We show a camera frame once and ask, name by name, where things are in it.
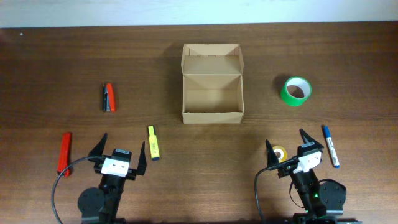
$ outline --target white background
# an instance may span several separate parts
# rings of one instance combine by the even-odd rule
[[[0,27],[398,20],[398,0],[0,0]]]

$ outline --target blue marker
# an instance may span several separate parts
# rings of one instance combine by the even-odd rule
[[[337,154],[336,154],[335,146],[333,145],[333,141],[331,141],[331,135],[330,135],[328,126],[323,127],[323,133],[325,135],[326,142],[328,143],[330,156],[333,161],[333,166],[335,168],[340,168],[340,163],[338,162],[338,159],[337,159]]]

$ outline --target green tape roll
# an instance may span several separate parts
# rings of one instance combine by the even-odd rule
[[[297,98],[297,97],[292,96],[287,91],[287,87],[291,86],[291,85],[299,87],[303,91],[304,97]],[[288,105],[300,106],[308,99],[308,97],[310,97],[311,92],[312,92],[311,84],[305,78],[292,77],[286,81],[285,86],[283,87],[282,91],[280,92],[280,96],[285,101],[285,103],[287,103]]]

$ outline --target open box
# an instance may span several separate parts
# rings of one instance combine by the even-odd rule
[[[185,124],[239,124],[243,56],[238,44],[187,44],[182,53]]]

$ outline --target yellow highlighter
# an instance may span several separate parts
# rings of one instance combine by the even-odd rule
[[[150,156],[152,157],[153,161],[158,161],[160,159],[160,154],[159,154],[159,147],[157,146],[155,127],[149,126],[148,132],[149,132]]]

